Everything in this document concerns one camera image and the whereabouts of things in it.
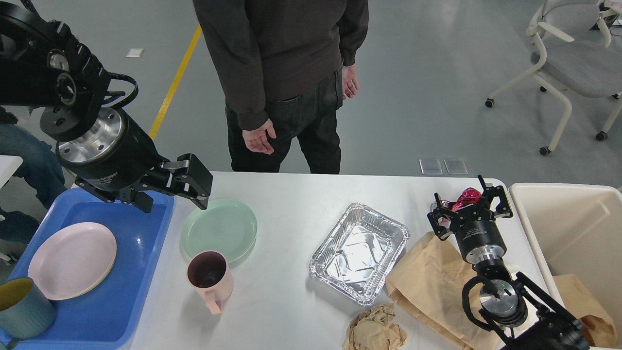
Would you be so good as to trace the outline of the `standing person's right hand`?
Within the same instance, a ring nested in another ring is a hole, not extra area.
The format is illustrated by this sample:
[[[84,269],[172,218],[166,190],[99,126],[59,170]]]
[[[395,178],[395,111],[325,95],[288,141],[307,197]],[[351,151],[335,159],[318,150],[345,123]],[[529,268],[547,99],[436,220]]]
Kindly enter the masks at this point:
[[[274,148],[270,140],[277,138],[277,133],[273,127],[273,122],[268,118],[267,121],[257,129],[242,130],[244,144],[249,151],[271,155]]]

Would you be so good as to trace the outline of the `standing person's left hand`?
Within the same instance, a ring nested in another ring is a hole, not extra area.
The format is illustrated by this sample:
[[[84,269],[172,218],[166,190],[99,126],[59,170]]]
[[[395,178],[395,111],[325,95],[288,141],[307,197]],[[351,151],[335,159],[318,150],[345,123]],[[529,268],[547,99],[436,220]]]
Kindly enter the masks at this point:
[[[342,68],[342,100],[355,98],[359,89],[356,64],[344,66]]]

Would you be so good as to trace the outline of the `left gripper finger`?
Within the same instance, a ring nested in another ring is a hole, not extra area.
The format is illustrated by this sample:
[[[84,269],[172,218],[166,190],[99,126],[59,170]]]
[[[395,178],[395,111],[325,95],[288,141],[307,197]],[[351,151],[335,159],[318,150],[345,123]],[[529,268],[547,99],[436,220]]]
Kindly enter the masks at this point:
[[[176,161],[163,162],[163,169],[171,174],[165,190],[193,202],[205,210],[211,195],[213,175],[194,154],[180,155]]]
[[[143,213],[151,213],[153,209],[153,198],[145,192],[137,192],[131,189],[129,191],[129,204]]]

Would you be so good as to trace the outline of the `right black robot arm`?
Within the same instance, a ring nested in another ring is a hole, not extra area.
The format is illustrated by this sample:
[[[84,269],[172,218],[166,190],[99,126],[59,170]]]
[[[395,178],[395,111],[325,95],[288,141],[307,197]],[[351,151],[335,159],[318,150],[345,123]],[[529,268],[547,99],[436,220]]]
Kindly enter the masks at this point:
[[[503,257],[506,244],[497,218],[513,211],[503,186],[487,184],[474,199],[453,209],[434,195],[427,219],[437,238],[455,236],[462,259],[476,275],[462,289],[469,321],[496,333],[505,350],[588,350],[583,324],[524,273],[510,273]]]

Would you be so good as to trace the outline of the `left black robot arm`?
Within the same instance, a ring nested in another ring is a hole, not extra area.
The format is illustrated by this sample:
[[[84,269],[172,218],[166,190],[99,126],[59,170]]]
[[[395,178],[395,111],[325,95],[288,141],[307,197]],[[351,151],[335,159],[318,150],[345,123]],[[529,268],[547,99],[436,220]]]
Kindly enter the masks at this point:
[[[1,34],[16,46],[1,60],[1,104],[44,107],[41,130],[56,141],[75,184],[103,202],[149,213],[148,191],[206,209],[213,176],[194,154],[171,161],[124,111],[138,84],[107,71],[67,24],[42,19],[29,0],[1,3]]]

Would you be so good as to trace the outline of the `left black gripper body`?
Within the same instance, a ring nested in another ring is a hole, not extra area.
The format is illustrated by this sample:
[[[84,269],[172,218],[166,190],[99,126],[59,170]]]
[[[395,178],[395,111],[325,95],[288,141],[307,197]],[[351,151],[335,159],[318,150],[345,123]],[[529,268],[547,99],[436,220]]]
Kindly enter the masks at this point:
[[[129,204],[129,191],[144,192],[148,171],[169,161],[123,109],[101,108],[95,124],[79,138],[56,143],[64,168],[75,183],[104,202]]]

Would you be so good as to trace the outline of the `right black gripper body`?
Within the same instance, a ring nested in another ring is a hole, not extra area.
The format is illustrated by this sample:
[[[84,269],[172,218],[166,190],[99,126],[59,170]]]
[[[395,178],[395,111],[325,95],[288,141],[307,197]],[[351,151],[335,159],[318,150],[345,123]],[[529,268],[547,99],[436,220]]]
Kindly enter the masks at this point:
[[[456,213],[452,230],[465,262],[502,261],[507,248],[496,226],[497,216],[496,212]]]

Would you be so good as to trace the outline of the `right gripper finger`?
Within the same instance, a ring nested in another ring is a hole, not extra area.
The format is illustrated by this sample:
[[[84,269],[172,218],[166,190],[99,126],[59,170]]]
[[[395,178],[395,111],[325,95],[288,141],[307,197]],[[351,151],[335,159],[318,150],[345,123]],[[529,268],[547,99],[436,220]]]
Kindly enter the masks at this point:
[[[433,233],[440,241],[446,241],[457,232],[460,226],[460,215],[442,206],[442,200],[438,193],[434,193],[435,208],[427,213],[427,219]]]
[[[477,178],[483,191],[475,204],[475,216],[479,219],[513,217],[504,186],[488,184],[482,175]]]

